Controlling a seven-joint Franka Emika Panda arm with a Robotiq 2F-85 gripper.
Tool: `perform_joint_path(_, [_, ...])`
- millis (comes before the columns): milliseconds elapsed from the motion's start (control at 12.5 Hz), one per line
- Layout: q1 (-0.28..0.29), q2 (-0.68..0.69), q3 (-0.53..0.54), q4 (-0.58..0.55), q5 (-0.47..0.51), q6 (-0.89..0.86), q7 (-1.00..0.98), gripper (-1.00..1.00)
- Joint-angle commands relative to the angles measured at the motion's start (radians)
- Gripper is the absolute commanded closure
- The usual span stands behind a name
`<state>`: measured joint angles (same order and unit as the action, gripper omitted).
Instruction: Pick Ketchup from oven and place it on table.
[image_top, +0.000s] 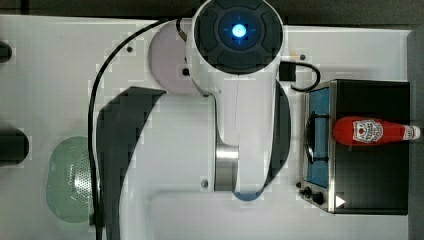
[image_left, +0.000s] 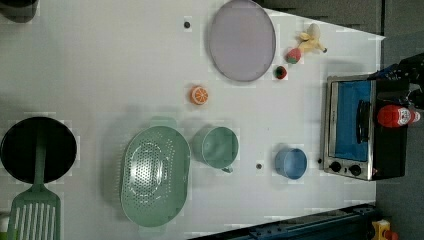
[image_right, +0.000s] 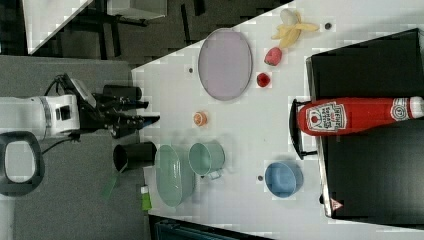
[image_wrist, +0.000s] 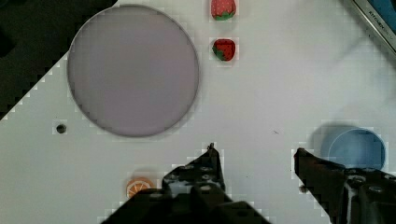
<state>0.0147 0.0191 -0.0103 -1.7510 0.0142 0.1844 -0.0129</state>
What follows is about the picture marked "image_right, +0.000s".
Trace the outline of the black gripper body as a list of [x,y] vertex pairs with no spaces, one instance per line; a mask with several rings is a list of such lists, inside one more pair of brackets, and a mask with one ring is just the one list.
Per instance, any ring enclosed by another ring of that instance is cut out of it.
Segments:
[[125,111],[134,101],[127,97],[116,97],[101,93],[92,93],[81,81],[68,78],[68,93],[76,97],[77,128],[69,130],[72,137],[94,133],[97,130],[109,130],[115,139],[133,134],[136,120],[140,115],[128,115]]

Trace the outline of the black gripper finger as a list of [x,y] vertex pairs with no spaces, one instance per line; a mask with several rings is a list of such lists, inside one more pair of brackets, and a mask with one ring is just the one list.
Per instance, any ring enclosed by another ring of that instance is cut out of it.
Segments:
[[134,101],[128,105],[128,109],[147,109],[148,106],[148,101]]
[[136,120],[136,128],[138,130],[143,129],[147,126],[150,126],[150,125],[158,122],[159,119],[160,119],[159,116],[146,116],[146,117],[138,116],[137,120]]

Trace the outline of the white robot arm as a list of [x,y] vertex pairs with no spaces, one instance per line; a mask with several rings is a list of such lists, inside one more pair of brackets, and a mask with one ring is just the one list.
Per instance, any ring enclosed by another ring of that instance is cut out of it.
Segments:
[[101,93],[93,93],[83,82],[67,74],[56,76],[50,86],[56,89],[54,96],[3,97],[1,131],[26,131],[42,141],[77,139],[82,134],[104,129],[118,139],[160,119],[126,113],[149,106],[141,99],[142,91],[138,87],[106,85]]

